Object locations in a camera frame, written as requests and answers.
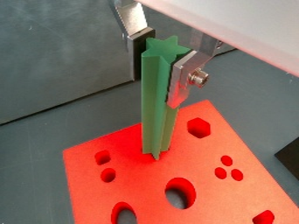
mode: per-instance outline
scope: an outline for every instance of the red board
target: red board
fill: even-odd
[[[77,224],[116,223],[128,208],[139,224],[295,224],[299,210],[208,101],[179,112],[171,149],[141,154],[141,124],[63,153]],[[164,195],[181,190],[188,208]]]

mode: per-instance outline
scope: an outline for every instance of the green peg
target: green peg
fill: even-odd
[[[141,55],[143,153],[159,159],[169,148],[179,107],[167,106],[167,88],[173,62],[189,51],[177,45],[177,37],[148,38]]]

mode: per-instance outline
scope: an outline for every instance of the hexagonal hole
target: hexagonal hole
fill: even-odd
[[[211,134],[211,124],[199,117],[187,122],[188,132],[197,138],[204,138]]]

